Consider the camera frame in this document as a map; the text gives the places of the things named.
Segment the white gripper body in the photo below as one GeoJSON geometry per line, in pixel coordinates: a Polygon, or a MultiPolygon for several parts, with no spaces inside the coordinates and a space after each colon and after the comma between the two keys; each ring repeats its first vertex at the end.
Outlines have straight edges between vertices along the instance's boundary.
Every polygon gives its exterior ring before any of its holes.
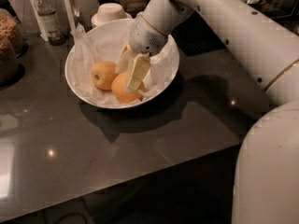
{"type": "Polygon", "coordinates": [[[168,41],[169,26],[163,20],[139,13],[129,32],[129,44],[137,53],[155,56],[168,41]]]}

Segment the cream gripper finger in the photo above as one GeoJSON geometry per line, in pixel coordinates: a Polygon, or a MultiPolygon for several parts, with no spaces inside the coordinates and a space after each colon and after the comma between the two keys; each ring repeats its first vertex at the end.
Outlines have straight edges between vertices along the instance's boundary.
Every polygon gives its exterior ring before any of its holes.
{"type": "Polygon", "coordinates": [[[137,91],[149,70],[150,57],[148,55],[137,54],[134,58],[130,58],[125,84],[126,90],[129,92],[137,91]]]}
{"type": "Polygon", "coordinates": [[[133,61],[136,55],[137,52],[132,48],[132,46],[128,42],[126,42],[121,49],[120,57],[117,61],[115,72],[117,74],[128,72],[132,68],[133,61]]]}

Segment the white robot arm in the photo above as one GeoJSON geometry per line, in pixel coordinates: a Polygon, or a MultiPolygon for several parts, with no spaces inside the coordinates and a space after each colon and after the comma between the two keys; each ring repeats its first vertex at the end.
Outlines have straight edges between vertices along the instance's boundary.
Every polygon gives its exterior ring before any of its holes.
{"type": "Polygon", "coordinates": [[[235,169],[232,224],[299,224],[299,37],[240,0],[150,0],[117,72],[136,90],[168,35],[197,12],[276,104],[249,130],[235,169]]]}

